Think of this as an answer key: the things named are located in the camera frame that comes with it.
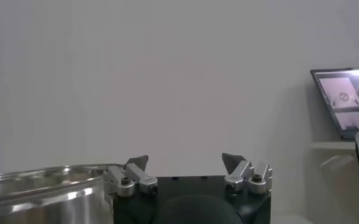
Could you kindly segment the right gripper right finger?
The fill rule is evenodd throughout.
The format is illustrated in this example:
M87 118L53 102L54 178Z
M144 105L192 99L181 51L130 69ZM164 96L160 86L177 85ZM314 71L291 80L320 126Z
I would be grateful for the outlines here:
M254 166L241 155L222 153L222 161L227 175L224 177L224 187L230 194L236 194L247 189L252 194L268 194L272 192L272 167L261 163Z

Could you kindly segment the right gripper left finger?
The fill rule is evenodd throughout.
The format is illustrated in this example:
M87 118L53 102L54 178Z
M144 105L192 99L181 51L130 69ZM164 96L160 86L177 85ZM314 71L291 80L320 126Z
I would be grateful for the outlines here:
M147 155L142 155L128 159L122 166L108 166L104 172L105 193L116 194L119 197L132 197L138 189L142 194L157 194L157 177L145 172L148 160Z

